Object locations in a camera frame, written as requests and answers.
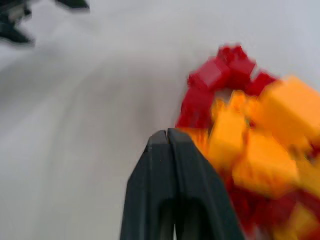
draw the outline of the blurry object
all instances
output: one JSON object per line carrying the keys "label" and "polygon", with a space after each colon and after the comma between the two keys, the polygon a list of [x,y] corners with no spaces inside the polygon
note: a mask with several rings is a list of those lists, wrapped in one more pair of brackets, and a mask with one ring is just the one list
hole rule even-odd
{"label": "blurry object", "polygon": [[[56,1],[72,10],[89,9],[85,0]],[[30,0],[0,0],[0,39],[15,45],[33,45],[34,40],[17,26],[31,17],[30,3]]]}
{"label": "blurry object", "polygon": [[[320,94],[295,76],[251,79],[255,67],[240,45],[220,47],[189,75],[177,127],[223,179],[247,237],[320,240]],[[212,101],[223,88],[229,102]]]}

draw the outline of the white floor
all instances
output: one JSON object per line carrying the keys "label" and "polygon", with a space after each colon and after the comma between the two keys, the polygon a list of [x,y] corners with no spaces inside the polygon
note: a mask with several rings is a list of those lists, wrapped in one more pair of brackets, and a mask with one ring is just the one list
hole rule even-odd
{"label": "white floor", "polygon": [[126,181],[174,126],[186,75],[223,43],[320,90],[319,1],[33,6],[36,47],[0,45],[0,239],[119,238]]}

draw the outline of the red lego brick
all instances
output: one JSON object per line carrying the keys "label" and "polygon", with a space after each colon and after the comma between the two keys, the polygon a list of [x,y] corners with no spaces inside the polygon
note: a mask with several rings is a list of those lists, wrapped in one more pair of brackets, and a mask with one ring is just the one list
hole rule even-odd
{"label": "red lego brick", "polygon": [[253,82],[247,86],[245,89],[245,94],[258,97],[267,85],[275,81],[279,80],[268,73],[261,71],[253,80]]}
{"label": "red lego brick", "polygon": [[211,126],[211,117],[208,112],[199,109],[184,109],[181,111],[176,128],[208,129]]}
{"label": "red lego brick", "polygon": [[247,54],[240,45],[219,47],[217,57],[224,61],[227,65],[235,59],[246,59]]}
{"label": "red lego brick", "polygon": [[305,190],[300,190],[300,202],[320,221],[320,198]]}
{"label": "red lego brick", "polygon": [[210,109],[215,95],[190,87],[181,104],[176,128],[207,129],[211,125]]}
{"label": "red lego brick", "polygon": [[228,64],[231,76],[226,87],[232,90],[245,90],[251,82],[250,75],[256,66],[256,62],[249,58],[234,59]]}
{"label": "red lego brick", "polygon": [[320,227],[310,232],[307,236],[300,238],[301,240],[320,240]]}
{"label": "red lego brick", "polygon": [[221,179],[224,182],[225,189],[228,193],[231,193],[232,190],[235,188],[235,183],[232,177],[230,176],[230,173],[227,171],[222,170],[219,172]]}
{"label": "red lego brick", "polygon": [[311,147],[312,147],[312,151],[309,153],[309,155],[307,157],[308,158],[316,158],[320,154],[320,147],[315,146],[313,144],[311,144]]}
{"label": "red lego brick", "polygon": [[256,123],[254,121],[252,121],[252,120],[249,121],[249,126],[252,129],[255,129],[257,127]]}
{"label": "red lego brick", "polygon": [[289,219],[298,200],[299,192],[293,191],[279,199],[272,199],[267,204],[258,206],[254,213],[255,222],[267,228],[284,224]]}
{"label": "red lego brick", "polygon": [[228,192],[243,230],[252,233],[256,226],[254,214],[258,206],[266,205],[266,198],[237,186]]}
{"label": "red lego brick", "polygon": [[198,70],[192,72],[187,80],[188,85],[198,89],[215,92],[226,86],[230,76],[230,69],[219,58],[211,58]]}
{"label": "red lego brick", "polygon": [[209,111],[215,95],[208,91],[201,91],[195,87],[189,87],[181,104],[181,111],[187,108],[193,111],[192,108],[200,111]]}

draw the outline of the yellow lego brick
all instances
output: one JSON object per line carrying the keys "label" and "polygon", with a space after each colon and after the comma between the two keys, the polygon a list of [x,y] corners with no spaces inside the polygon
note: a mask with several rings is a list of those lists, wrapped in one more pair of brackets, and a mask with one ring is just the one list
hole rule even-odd
{"label": "yellow lego brick", "polygon": [[209,137],[208,160],[217,171],[230,169],[243,153],[245,117],[231,110],[219,113]]}
{"label": "yellow lego brick", "polygon": [[296,146],[297,149],[303,153],[310,153],[313,150],[310,141],[305,136],[301,138]]}
{"label": "yellow lego brick", "polygon": [[233,169],[235,184],[276,198],[299,182],[296,162],[271,135],[248,131],[241,162]]}
{"label": "yellow lego brick", "polygon": [[299,240],[320,226],[317,217],[297,204],[285,226],[273,229],[275,240]]}
{"label": "yellow lego brick", "polygon": [[316,158],[315,158],[315,160],[314,160],[314,162],[313,162],[313,166],[314,166],[316,169],[320,170],[320,157],[316,157]]}
{"label": "yellow lego brick", "polygon": [[253,120],[286,147],[320,136],[320,95],[295,76],[269,87],[257,106]]}
{"label": "yellow lego brick", "polygon": [[186,133],[190,136],[196,148],[200,153],[208,158],[208,146],[209,146],[209,135],[207,129],[194,129],[194,128],[178,128],[179,131]]}
{"label": "yellow lego brick", "polygon": [[311,164],[307,159],[296,162],[300,175],[300,188],[320,198],[319,163]]}

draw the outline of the black plastic claw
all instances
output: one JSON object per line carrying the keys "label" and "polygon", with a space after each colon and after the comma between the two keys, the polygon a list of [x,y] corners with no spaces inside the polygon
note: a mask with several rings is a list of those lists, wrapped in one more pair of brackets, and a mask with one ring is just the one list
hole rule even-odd
{"label": "black plastic claw", "polygon": [[244,240],[218,174],[176,129],[150,137],[127,184],[120,240]]}
{"label": "black plastic claw", "polygon": [[224,183],[211,164],[187,134],[170,128],[168,139],[181,196],[177,239],[244,240]]}
{"label": "black plastic claw", "polygon": [[24,33],[18,30],[10,22],[0,21],[0,38],[15,44],[31,44],[33,41]]}
{"label": "black plastic claw", "polygon": [[19,6],[28,0],[0,0],[0,12]]}
{"label": "black plastic claw", "polygon": [[69,9],[89,9],[85,0],[56,0],[58,4],[68,7]]}
{"label": "black plastic claw", "polygon": [[149,138],[126,188],[121,240],[172,239],[177,191],[165,131]]}
{"label": "black plastic claw", "polygon": [[30,16],[31,16],[32,11],[30,10],[30,8],[28,8],[27,6],[25,6],[24,9],[23,9],[23,13],[24,13],[24,17],[27,18],[27,17],[30,17]]}

